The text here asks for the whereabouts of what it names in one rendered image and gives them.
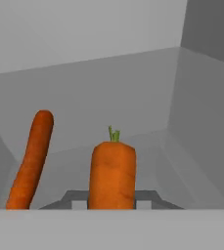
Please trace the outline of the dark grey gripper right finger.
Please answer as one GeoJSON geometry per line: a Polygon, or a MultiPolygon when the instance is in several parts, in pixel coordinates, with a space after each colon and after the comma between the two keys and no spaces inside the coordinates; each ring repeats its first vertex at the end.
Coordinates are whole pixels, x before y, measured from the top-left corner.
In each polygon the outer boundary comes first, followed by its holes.
{"type": "Polygon", "coordinates": [[[139,201],[150,201],[152,210],[178,209],[182,210],[175,204],[163,200],[156,190],[136,190],[134,196],[134,208],[138,208],[139,201]]]}

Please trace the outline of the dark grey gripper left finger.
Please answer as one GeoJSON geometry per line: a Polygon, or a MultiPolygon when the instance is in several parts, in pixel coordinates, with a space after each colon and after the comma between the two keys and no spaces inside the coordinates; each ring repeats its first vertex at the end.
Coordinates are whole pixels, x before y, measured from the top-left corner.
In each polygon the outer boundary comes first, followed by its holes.
{"type": "Polygon", "coordinates": [[[84,201],[88,205],[88,191],[87,190],[68,190],[62,199],[57,200],[51,204],[42,207],[42,210],[50,209],[72,209],[73,201],[84,201]]]}

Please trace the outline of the orange carrot with green stem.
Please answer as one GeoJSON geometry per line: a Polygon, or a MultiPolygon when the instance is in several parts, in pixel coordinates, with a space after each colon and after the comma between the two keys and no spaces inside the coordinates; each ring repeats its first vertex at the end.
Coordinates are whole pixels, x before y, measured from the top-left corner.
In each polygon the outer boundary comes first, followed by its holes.
{"type": "Polygon", "coordinates": [[[110,139],[94,147],[91,157],[88,208],[134,208],[137,156],[134,147],[120,140],[109,126],[110,139]]]}

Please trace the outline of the long orange carrot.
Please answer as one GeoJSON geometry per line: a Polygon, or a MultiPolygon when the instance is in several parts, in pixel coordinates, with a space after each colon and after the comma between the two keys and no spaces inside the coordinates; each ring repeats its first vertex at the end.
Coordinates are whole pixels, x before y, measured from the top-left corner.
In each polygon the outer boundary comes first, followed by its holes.
{"type": "Polygon", "coordinates": [[[53,132],[54,116],[39,110],[32,121],[25,154],[9,197],[7,210],[28,209],[38,187],[53,132]]]}

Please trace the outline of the translucent grey tupperware container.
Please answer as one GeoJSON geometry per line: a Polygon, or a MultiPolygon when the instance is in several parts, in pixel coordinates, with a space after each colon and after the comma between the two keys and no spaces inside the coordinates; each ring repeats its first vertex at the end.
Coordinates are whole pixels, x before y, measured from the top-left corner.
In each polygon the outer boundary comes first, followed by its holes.
{"type": "Polygon", "coordinates": [[[155,189],[183,206],[224,208],[224,197],[200,177],[192,197],[166,160],[176,48],[0,74],[0,208],[18,172],[35,113],[48,109],[54,129],[38,190],[40,208],[70,189],[86,190],[93,147],[119,131],[137,153],[138,189],[155,189]]]}

